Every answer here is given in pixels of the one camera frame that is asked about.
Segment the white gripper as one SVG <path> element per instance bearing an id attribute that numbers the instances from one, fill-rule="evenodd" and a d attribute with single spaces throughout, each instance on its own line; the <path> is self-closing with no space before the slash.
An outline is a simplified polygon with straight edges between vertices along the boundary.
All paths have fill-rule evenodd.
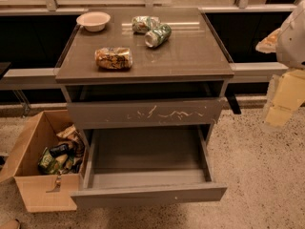
<path id="1" fill-rule="evenodd" d="M 276 52 L 277 61 L 289 68 L 305 69 L 305 1 L 301 1 L 283 22 L 255 46 L 258 52 Z M 273 75 L 264 107 L 264 122 L 283 127 L 305 102 L 305 71 L 289 70 Z"/>

